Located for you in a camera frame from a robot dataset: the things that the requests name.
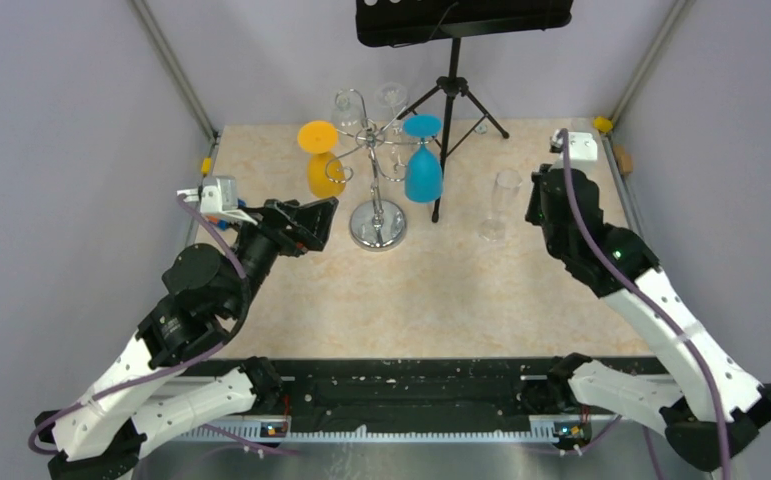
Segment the orange wine glass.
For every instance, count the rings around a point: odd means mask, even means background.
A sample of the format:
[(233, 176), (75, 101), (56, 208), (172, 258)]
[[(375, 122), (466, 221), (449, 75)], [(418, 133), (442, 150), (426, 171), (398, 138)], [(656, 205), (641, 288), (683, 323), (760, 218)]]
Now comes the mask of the orange wine glass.
[(337, 129), (329, 122), (315, 120), (303, 125), (297, 134), (300, 148), (310, 155), (306, 179), (317, 198), (338, 197), (345, 189), (343, 165), (332, 150), (339, 143)]

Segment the clear flute glass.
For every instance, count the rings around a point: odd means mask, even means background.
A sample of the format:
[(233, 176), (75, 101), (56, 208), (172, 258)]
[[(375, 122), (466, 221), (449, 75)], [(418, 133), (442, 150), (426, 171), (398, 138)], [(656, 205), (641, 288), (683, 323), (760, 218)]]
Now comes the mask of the clear flute glass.
[(521, 184), (522, 177), (517, 170), (504, 169), (496, 174), (489, 214), (479, 227), (479, 236), (482, 239), (489, 242), (504, 239), (508, 211), (519, 193)]

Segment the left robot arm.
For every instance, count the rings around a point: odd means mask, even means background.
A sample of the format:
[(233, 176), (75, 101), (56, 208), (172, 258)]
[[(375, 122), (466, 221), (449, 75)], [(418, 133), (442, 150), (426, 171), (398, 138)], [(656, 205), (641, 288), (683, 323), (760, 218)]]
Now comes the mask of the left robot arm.
[(72, 405), (41, 413), (29, 448), (54, 479), (127, 479), (165, 443), (212, 421), (269, 413), (284, 399), (271, 362), (251, 357), (186, 393), (157, 399), (168, 381), (219, 352), (242, 329), (276, 259), (322, 251), (338, 200), (267, 200), (243, 210), (234, 244), (194, 244), (162, 276), (165, 296), (112, 365)]

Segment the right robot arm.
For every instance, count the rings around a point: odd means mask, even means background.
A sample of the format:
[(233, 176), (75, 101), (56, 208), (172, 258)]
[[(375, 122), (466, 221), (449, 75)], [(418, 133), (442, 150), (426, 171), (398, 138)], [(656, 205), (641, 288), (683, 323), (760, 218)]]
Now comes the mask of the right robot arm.
[(599, 188), (582, 171), (572, 170), (571, 190), (563, 169), (550, 164), (531, 180), (525, 219), (541, 228), (550, 256), (633, 327), (672, 379), (656, 383), (572, 353), (556, 360), (546, 387), (525, 390), (525, 408), (609, 410), (657, 432), (704, 472), (723, 464), (722, 417), (729, 454), (740, 454), (771, 422), (771, 383), (760, 382), (719, 346), (635, 232), (604, 222)]

